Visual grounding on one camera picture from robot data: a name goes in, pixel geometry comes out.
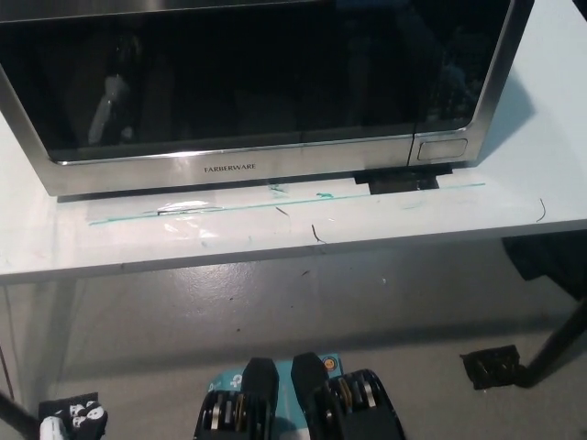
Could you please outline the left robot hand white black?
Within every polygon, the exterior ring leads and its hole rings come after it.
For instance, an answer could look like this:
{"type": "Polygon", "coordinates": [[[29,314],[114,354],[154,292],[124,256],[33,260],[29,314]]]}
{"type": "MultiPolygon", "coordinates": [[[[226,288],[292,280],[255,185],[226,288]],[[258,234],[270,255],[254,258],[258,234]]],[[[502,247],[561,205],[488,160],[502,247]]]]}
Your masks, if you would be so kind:
{"type": "Polygon", "coordinates": [[[99,440],[108,421],[97,392],[43,401],[38,416],[40,440],[99,440]]]}

